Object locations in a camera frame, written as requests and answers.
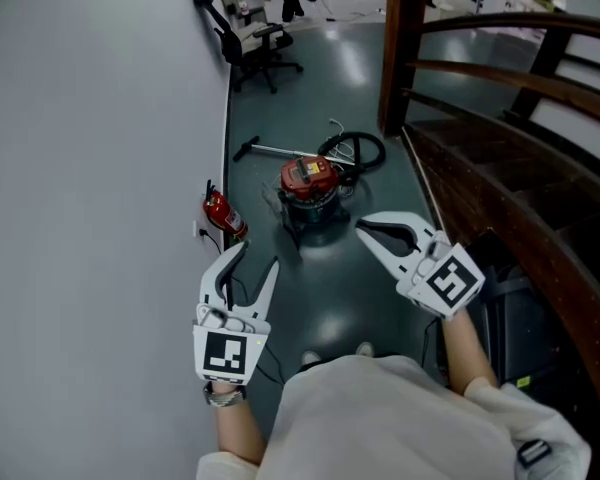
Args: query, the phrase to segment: wristwatch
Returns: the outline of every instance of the wristwatch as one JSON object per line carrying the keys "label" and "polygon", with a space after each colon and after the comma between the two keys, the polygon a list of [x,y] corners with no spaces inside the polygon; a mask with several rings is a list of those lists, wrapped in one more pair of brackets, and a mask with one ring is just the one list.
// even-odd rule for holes
{"label": "wristwatch", "polygon": [[231,393],[214,393],[211,382],[207,382],[202,392],[205,400],[212,407],[230,407],[247,399],[247,390],[244,386],[236,386],[236,390]]}

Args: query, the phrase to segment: hand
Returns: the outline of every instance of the hand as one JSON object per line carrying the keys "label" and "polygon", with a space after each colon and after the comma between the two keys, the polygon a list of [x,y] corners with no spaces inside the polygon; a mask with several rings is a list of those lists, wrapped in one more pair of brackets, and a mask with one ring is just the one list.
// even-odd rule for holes
{"label": "hand", "polygon": [[212,382],[211,391],[218,393],[219,395],[226,395],[233,393],[236,390],[236,386],[233,384],[227,384],[225,382]]}

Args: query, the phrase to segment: stair step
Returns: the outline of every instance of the stair step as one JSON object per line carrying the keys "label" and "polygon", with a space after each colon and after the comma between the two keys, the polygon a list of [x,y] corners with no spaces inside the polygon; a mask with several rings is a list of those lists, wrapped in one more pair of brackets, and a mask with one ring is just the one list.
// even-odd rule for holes
{"label": "stair step", "polygon": [[512,192],[565,181],[562,174],[535,158],[489,163],[482,168]]}
{"label": "stair step", "polygon": [[600,213],[564,227],[558,234],[600,283]]}
{"label": "stair step", "polygon": [[553,229],[564,228],[600,212],[591,197],[569,181],[516,192]]}
{"label": "stair step", "polygon": [[530,158],[529,153],[520,149],[510,141],[497,140],[493,142],[462,144],[456,146],[456,151],[474,164],[487,164]]}
{"label": "stair step", "polygon": [[490,129],[480,130],[467,126],[466,123],[455,119],[416,121],[415,123],[411,123],[411,125],[421,130],[428,137],[432,137],[446,146],[502,141],[502,138]]}

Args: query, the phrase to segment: black office chair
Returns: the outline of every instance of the black office chair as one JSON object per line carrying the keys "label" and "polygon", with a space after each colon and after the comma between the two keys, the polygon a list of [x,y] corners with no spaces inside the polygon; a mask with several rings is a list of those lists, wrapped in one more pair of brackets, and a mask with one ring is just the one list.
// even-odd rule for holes
{"label": "black office chair", "polygon": [[[267,25],[251,24],[238,31],[242,36],[240,37],[213,6],[213,0],[193,0],[193,3],[207,10],[222,29],[214,28],[220,36],[222,55],[229,64],[239,67],[243,73],[238,80],[233,82],[233,89],[236,92],[240,92],[242,82],[253,78],[258,73],[262,73],[269,85],[271,94],[275,94],[278,89],[271,81],[270,68],[295,68],[298,73],[304,71],[304,68],[295,62],[276,62],[274,60],[282,58],[278,50],[293,44],[293,38],[283,30],[282,25],[272,23]],[[272,43],[271,36],[277,32],[282,32],[282,35],[276,37],[275,42]],[[249,43],[251,37],[262,39],[262,43],[256,45],[253,41]]]}

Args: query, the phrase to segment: wrist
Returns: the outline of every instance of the wrist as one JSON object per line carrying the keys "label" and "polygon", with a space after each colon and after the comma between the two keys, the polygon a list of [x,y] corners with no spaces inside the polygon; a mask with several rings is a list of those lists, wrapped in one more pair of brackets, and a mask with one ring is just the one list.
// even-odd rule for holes
{"label": "wrist", "polygon": [[233,393],[238,389],[234,384],[227,384],[225,382],[212,382],[211,383],[211,391],[213,393],[217,393],[218,395],[226,395],[229,393]]}
{"label": "wrist", "polygon": [[464,321],[466,318],[469,318],[469,313],[467,313],[467,308],[460,308],[458,311],[455,312],[455,314],[453,315],[453,317],[449,320],[442,318],[442,327],[454,327],[458,324],[458,322],[462,322]]}

